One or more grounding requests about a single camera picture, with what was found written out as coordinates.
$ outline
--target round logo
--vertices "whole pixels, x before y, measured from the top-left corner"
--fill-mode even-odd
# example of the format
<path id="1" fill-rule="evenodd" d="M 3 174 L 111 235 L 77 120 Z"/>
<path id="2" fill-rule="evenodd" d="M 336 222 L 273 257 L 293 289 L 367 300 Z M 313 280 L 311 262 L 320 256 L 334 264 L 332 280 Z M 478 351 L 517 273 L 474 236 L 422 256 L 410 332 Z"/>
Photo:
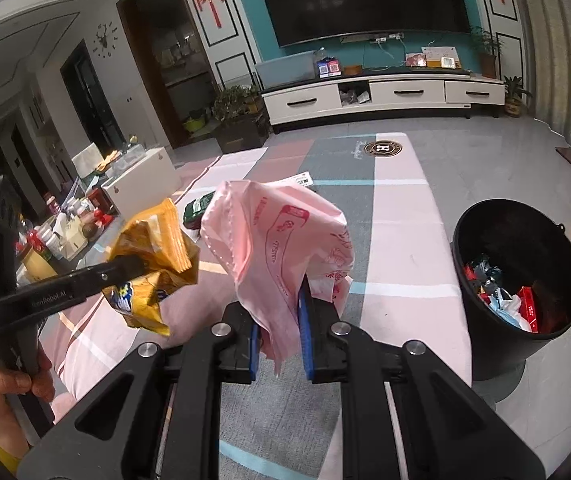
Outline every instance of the round logo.
<path id="1" fill-rule="evenodd" d="M 364 150 L 373 156 L 394 156 L 401 153 L 403 146 L 395 140 L 375 140 L 368 143 Z"/>

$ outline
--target trash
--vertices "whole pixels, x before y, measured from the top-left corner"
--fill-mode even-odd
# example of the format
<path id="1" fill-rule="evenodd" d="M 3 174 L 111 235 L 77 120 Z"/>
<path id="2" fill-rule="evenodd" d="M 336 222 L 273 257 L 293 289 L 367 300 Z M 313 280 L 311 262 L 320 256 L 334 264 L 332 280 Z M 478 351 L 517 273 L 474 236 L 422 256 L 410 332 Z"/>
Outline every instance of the trash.
<path id="1" fill-rule="evenodd" d="M 370 92 L 368 92 L 367 90 L 365 92 L 363 92 L 362 94 L 359 94 L 357 96 L 357 101 L 359 102 L 359 104 L 363 104 L 363 103 L 367 103 L 368 101 L 370 101 Z"/>
<path id="2" fill-rule="evenodd" d="M 353 105 L 358 103 L 358 96 L 356 90 L 348 90 L 347 92 L 343 92 L 339 90 L 339 97 L 341 98 L 341 105 Z"/>
<path id="3" fill-rule="evenodd" d="M 539 333 L 539 324 L 536 320 L 536 310 L 534 309 L 534 297 L 532 289 L 529 286 L 522 286 L 521 290 L 517 293 L 517 297 L 521 299 L 519 312 L 521 316 L 527 321 L 530 332 Z"/>
<path id="4" fill-rule="evenodd" d="M 342 312 L 354 249 L 344 214 L 312 190 L 224 182 L 203 217 L 201 236 L 262 327 L 261 349 L 277 373 L 301 348 L 297 295 L 304 274 L 313 297 Z"/>
<path id="5" fill-rule="evenodd" d="M 526 332 L 536 331 L 536 314 L 534 326 L 531 320 L 523 315 L 523 298 L 512 296 L 503 285 L 503 271 L 490 265 L 487 254 L 482 254 L 463 268 L 466 278 L 479 295 L 483 303 L 502 320 Z M 534 300 L 528 303 L 528 312 L 534 314 Z"/>
<path id="6" fill-rule="evenodd" d="M 148 274 L 103 289 L 108 303 L 128 326 L 170 335 L 159 304 L 182 286 L 197 283 L 199 249 L 181 230 L 169 198 L 135 215 L 121 229 L 108 261 L 122 254 L 137 254 Z"/>

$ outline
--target potted plant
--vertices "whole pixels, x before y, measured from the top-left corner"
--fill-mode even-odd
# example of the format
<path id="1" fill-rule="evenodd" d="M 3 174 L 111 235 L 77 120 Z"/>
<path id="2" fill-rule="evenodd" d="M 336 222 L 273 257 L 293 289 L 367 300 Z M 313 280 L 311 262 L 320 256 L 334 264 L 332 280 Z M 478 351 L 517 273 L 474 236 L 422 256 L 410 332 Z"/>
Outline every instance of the potted plant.
<path id="1" fill-rule="evenodd" d="M 268 138 L 268 120 L 260 113 L 258 92 L 246 86 L 226 88 L 214 101 L 214 118 L 221 122 L 213 134 L 223 153 L 260 148 Z"/>
<path id="2" fill-rule="evenodd" d="M 501 55 L 501 41 L 482 27 L 470 29 L 472 48 L 479 56 L 481 74 L 485 77 L 497 78 L 497 58 Z"/>
<path id="3" fill-rule="evenodd" d="M 523 95 L 532 97 L 532 94 L 523 88 L 522 77 L 505 77 L 505 113 L 510 117 L 521 116 L 521 98 Z"/>
<path id="4" fill-rule="evenodd" d="M 214 118 L 221 124 L 248 113 L 246 100 L 250 97 L 250 89 L 235 85 L 226 88 L 217 95 L 212 108 Z"/>

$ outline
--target doorway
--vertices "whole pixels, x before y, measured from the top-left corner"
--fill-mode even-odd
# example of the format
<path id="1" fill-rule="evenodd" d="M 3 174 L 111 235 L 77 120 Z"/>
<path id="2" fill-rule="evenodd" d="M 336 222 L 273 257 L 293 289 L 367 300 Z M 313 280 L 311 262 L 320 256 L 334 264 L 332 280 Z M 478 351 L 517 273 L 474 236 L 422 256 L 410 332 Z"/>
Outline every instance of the doorway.
<path id="1" fill-rule="evenodd" d="M 103 156 L 120 150 L 125 139 L 94 71 L 85 41 L 72 51 L 61 68 L 61 76 L 88 139 Z"/>
<path id="2" fill-rule="evenodd" d="M 117 8 L 172 147 L 212 137 L 218 90 L 187 0 L 121 0 Z"/>
<path id="3" fill-rule="evenodd" d="M 18 193 L 19 198 L 21 198 L 21 214 L 28 218 L 31 222 L 35 224 L 39 222 L 39 216 L 35 209 L 32 207 L 30 200 L 26 197 L 26 194 L 23 192 L 23 188 L 19 185 L 14 173 L 12 172 L 12 168 L 8 164 L 8 160 L 6 160 L 5 155 L 3 154 L 3 150 L 0 148 L 0 175 L 6 176 L 12 185 L 14 186 L 15 191 Z"/>
<path id="4" fill-rule="evenodd" d="M 14 144 L 15 150 L 17 150 L 17 154 L 23 163 L 23 167 L 26 168 L 28 172 L 28 176 L 30 177 L 32 183 L 37 188 L 37 191 L 41 196 L 44 196 L 46 193 L 50 192 L 48 186 L 44 182 L 43 177 L 39 173 L 39 170 L 35 166 L 32 157 L 30 156 L 30 152 L 28 151 L 28 147 L 26 143 L 23 141 L 23 137 L 19 133 L 19 129 L 15 126 L 12 135 L 10 136 L 10 140 Z"/>

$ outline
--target yellow sleeve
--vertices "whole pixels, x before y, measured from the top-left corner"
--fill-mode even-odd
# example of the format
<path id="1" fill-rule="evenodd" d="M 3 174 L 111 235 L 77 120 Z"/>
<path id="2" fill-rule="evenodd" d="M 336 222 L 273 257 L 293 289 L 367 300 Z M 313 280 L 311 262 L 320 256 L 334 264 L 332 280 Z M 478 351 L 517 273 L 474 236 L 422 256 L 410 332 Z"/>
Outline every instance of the yellow sleeve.
<path id="1" fill-rule="evenodd" d="M 5 465 L 6 469 L 8 469 L 12 474 L 17 472 L 20 461 L 21 460 L 19 458 L 13 457 L 10 453 L 0 447 L 0 462 Z"/>

